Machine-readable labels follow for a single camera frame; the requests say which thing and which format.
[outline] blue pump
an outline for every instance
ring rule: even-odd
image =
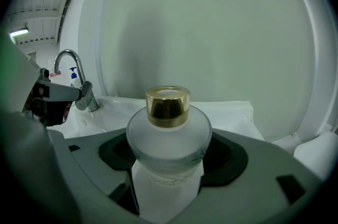
[[[72,71],[73,71],[72,76],[71,76],[72,79],[78,77],[78,76],[76,75],[76,73],[74,72],[74,69],[75,69],[75,68],[76,68],[76,67],[69,68],[69,70],[72,70]]]

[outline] ceiling light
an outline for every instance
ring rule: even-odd
[[[28,29],[27,28],[23,28],[23,29],[20,29],[20,30],[16,30],[16,31],[10,32],[10,36],[11,37],[15,37],[15,36],[18,36],[18,35],[21,35],[21,34],[25,34],[25,33],[28,33]]]

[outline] gold cap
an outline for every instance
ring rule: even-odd
[[[188,119],[190,92],[184,87],[160,86],[146,91],[148,120],[151,124],[172,128]]]

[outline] faucet spout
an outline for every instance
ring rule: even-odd
[[[72,57],[73,60],[75,61],[76,67],[78,69],[79,79],[80,79],[81,85],[83,85],[86,81],[85,73],[83,71],[82,63],[81,63],[79,55],[73,50],[65,49],[57,55],[57,57],[55,58],[55,61],[54,61],[54,73],[58,72],[61,58],[63,58],[66,55]],[[89,110],[89,112],[93,112],[93,111],[95,111],[99,108],[99,105],[97,104],[97,101],[95,99],[93,92],[90,93],[90,99],[91,100],[90,100],[90,103],[88,105],[88,110]]]

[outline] white sink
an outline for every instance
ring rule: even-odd
[[[95,135],[127,127],[130,118],[146,106],[145,100],[96,96],[100,108],[92,113],[79,111],[73,105],[67,121],[48,127],[60,131],[65,138]],[[209,118],[213,128],[264,140],[254,125],[250,102],[191,102]]]

